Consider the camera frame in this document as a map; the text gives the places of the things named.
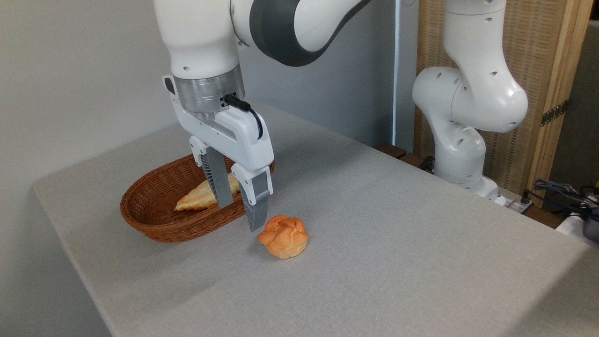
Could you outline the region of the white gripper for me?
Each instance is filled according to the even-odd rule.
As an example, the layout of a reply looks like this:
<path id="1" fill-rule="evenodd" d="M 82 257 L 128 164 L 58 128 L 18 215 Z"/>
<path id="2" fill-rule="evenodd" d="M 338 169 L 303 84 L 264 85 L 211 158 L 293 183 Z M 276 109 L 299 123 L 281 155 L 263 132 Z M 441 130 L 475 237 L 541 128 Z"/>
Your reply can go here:
<path id="1" fill-rule="evenodd" d="M 223 155 L 234 162 L 233 175 L 238 180 L 250 231 L 267 222 L 268 197 L 272 194 L 271 170 L 274 160 L 268 129 L 263 118 L 263 134 L 255 117 L 230 106 L 217 112 L 213 120 L 185 111 L 176 95 L 173 77 L 163 77 L 172 105 L 182 128 L 192 134 L 189 144 L 197 166 L 202 167 L 208 184 L 219 204 L 225 208 L 233 202 Z"/>

